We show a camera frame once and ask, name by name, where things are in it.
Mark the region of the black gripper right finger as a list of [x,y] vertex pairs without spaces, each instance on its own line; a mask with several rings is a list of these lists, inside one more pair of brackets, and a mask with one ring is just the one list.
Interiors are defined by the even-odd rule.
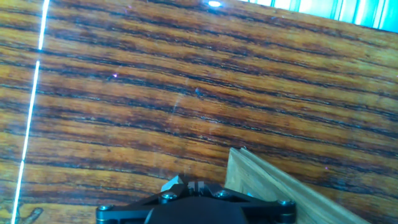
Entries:
[[249,223],[296,223],[296,203],[293,200],[265,201],[206,182],[198,182],[198,196],[240,208]]

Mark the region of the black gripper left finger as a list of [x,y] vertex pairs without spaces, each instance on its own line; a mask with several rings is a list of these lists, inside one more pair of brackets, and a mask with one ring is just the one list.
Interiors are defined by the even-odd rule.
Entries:
[[128,221],[137,223],[140,220],[145,220],[153,208],[194,196],[197,189],[198,184],[196,182],[174,184],[168,190],[129,205],[100,205],[96,209],[96,224],[127,223]]

